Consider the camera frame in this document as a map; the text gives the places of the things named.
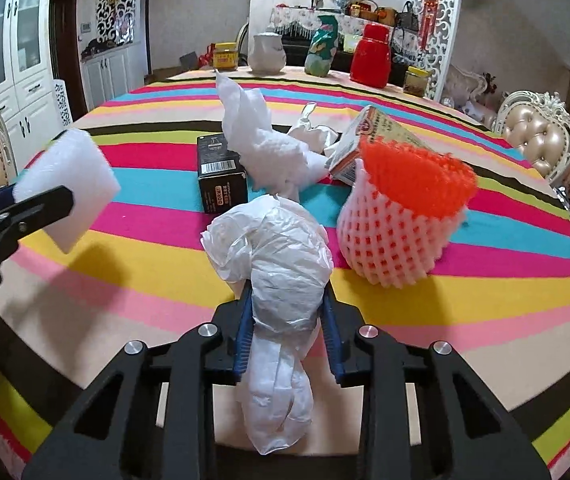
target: metal bolt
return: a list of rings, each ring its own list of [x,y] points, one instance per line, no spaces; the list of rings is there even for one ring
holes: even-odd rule
[[[125,343],[125,354],[136,355],[143,349],[143,344],[137,339]]]
[[[371,325],[363,325],[358,329],[358,333],[362,337],[366,337],[367,339],[371,339],[378,335],[378,329],[375,326]]]
[[[198,333],[203,337],[212,337],[218,332],[218,327],[213,323],[205,323],[198,327]]]
[[[451,345],[447,341],[436,341],[434,351],[440,355],[449,355],[451,354]]]

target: red thermos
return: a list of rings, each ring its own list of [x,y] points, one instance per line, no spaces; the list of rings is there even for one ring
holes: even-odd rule
[[[367,23],[351,60],[350,79],[374,88],[384,88],[392,71],[389,51],[389,29],[377,23]]]

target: foam fruit net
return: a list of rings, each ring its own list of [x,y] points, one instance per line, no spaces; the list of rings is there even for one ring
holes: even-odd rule
[[[410,144],[360,142],[362,164],[338,216],[340,250],[370,283],[424,278],[465,217],[476,175],[450,155]]]

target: black box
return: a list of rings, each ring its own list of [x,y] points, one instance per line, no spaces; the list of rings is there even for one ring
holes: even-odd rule
[[[198,186],[205,213],[224,213],[247,203],[247,173],[238,153],[227,149],[225,136],[199,137],[197,150]]]

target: jar with yellow lid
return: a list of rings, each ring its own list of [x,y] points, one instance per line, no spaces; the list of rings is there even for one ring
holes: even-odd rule
[[[416,97],[423,97],[430,83],[431,73],[415,66],[407,67],[402,91]]]
[[[238,68],[238,48],[235,41],[216,44],[214,68],[217,70],[236,70]]]

